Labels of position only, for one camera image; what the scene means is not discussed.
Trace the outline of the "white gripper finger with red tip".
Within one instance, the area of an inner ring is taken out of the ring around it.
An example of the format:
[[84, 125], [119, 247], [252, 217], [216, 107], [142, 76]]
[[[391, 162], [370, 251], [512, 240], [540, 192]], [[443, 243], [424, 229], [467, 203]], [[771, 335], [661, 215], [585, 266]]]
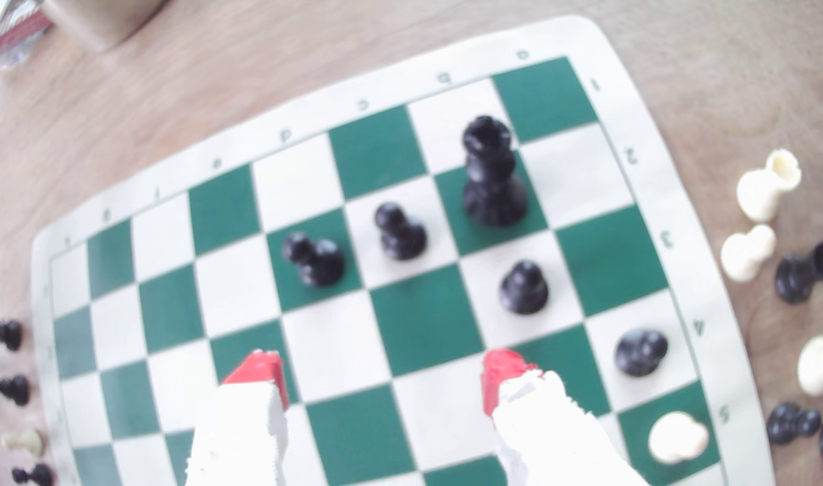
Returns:
[[561, 376], [492, 348], [481, 373], [485, 414], [509, 485], [647, 485]]
[[284, 362], [254, 349], [211, 394], [197, 422], [186, 485], [286, 485]]

